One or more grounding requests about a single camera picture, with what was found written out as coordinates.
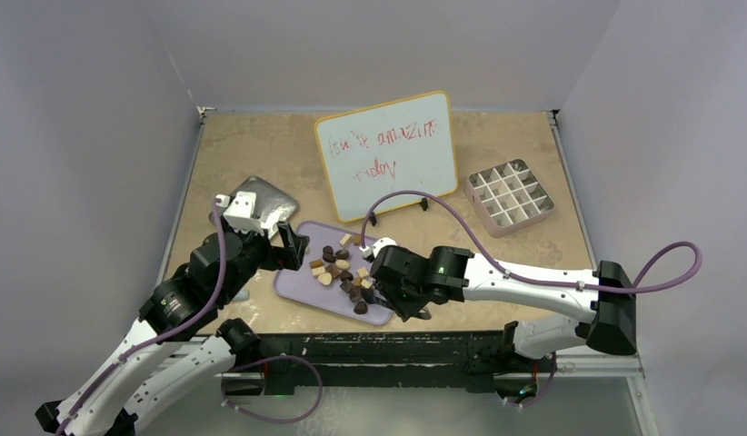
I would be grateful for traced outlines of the metal tweezers black tips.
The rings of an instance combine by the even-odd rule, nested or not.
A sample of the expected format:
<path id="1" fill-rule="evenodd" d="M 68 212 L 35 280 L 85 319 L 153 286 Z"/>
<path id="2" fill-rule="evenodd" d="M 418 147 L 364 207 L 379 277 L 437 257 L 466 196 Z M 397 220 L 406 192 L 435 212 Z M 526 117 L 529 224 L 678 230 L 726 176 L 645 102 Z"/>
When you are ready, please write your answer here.
<path id="1" fill-rule="evenodd" d="M 429 302 L 425 296 L 411 291 L 375 292 L 373 301 L 392 312 L 403 322 L 410 319 L 429 321 L 433 318 L 426 308 Z"/>

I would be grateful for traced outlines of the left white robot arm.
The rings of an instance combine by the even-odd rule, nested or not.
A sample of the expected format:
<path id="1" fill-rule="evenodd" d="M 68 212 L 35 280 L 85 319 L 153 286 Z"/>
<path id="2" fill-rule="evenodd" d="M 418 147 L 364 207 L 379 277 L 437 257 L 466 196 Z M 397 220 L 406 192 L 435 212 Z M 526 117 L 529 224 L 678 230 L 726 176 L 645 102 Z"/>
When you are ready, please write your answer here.
<path id="1" fill-rule="evenodd" d="M 54 435 L 135 435 L 160 411 L 207 377 L 251 370 L 261 339 L 241 319 L 225 320 L 214 336 L 165 370 L 160 365 L 189 342 L 259 271 L 297 271 L 310 243 L 279 222 L 282 243 L 266 231 L 216 230 L 189 260 L 160 282 L 117 348 L 68 398 L 43 403 L 35 418 Z"/>

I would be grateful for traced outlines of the lilac plastic tray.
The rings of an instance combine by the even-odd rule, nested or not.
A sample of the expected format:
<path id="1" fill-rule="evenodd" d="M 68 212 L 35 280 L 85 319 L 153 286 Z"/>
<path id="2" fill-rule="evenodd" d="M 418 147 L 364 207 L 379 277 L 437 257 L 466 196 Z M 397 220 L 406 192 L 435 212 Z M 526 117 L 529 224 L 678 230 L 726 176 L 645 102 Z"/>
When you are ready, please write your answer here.
<path id="1" fill-rule="evenodd" d="M 383 325 L 391 320 L 393 311 L 377 304 L 370 305 L 367 313 L 355 313 L 355 302 L 342 290 L 339 278 L 334 279 L 331 284 L 323 285 L 313 276 L 310 263 L 322 257 L 322 249 L 326 245 L 333 246 L 335 250 L 341 249 L 340 241 L 347 234 L 353 235 L 352 231 L 316 221 L 305 221 L 298 225 L 296 232 L 310 238 L 309 252 L 304 257 L 300 270 L 281 270 L 275 275 L 273 287 L 277 295 L 372 325 Z"/>

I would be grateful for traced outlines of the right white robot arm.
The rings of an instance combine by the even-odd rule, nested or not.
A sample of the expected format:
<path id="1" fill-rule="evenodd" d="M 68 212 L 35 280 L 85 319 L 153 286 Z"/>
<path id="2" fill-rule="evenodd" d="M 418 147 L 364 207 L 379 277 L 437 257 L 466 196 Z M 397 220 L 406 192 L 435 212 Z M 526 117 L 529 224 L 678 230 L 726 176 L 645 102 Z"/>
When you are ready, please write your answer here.
<path id="1" fill-rule="evenodd" d="M 635 300 L 620 287 L 597 290 L 598 272 L 504 263 L 449 246 L 423 257 L 388 238 L 362 254 L 381 303 L 402 321 L 429 319 L 430 303 L 508 302 L 552 312 L 509 327 L 508 338 L 498 346 L 500 361 L 509 369 L 581 345 L 609 355 L 637 352 Z"/>

